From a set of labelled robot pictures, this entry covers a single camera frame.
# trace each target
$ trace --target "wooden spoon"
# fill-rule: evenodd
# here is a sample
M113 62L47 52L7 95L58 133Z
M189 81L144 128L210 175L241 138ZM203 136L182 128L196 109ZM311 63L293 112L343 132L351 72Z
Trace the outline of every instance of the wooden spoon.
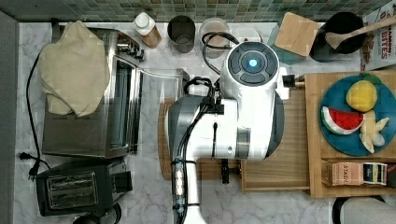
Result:
M340 44L346 40L349 39L350 37L356 36L356 35L361 35L361 34L365 34L367 32L376 30L378 28L384 27L384 26L389 26L396 23L396 15L389 17L385 20L373 23L371 25L368 26L364 26L361 27L359 30L356 31L352 31L348 34L344 34L344 35L338 35L335 33L326 33L326 41L327 43L333 48L333 49L337 49L338 46L340 46Z

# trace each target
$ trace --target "black cup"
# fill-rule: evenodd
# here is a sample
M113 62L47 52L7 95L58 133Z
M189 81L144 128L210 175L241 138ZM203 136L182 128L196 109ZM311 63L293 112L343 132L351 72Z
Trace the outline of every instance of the black cup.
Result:
M357 35L343 41L337 49L333 49L326 40L326 33L347 34L363 27L361 17L351 12L339 12L330 17L318 30L314 45L309 53L312 59L320 63L336 60L338 54L349 54L360 49L366 34Z
M175 49L188 53L194 48L195 23L190 17L176 16L169 21L168 35Z

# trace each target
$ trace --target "backsplash tile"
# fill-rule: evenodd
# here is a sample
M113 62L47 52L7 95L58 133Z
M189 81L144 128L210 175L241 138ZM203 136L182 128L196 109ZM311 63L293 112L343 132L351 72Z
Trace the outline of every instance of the backsplash tile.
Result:
M155 21L187 15L195 22L210 17L227 21L281 21L293 12L326 21L339 11L364 16L390 0L62 0L84 21L133 21L142 11Z

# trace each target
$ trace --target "wall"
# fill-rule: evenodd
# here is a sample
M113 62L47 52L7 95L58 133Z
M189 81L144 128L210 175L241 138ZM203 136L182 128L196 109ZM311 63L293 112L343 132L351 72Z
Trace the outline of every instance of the wall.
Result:
M0 223L12 223L19 25L0 11Z
M325 21L338 11L367 15L389 0L6 0L0 9L18 21L133 21L146 11L155 21L187 15L196 22L219 17L228 22L280 21L290 11Z

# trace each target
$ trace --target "white bottle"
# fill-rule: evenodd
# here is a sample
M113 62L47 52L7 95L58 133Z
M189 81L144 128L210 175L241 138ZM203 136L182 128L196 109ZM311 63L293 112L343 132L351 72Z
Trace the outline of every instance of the white bottle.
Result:
M158 32L154 19L147 13L140 13L136 19L134 19L132 26L142 35L143 42L150 48L155 49L158 44L160 44L162 40L161 35Z

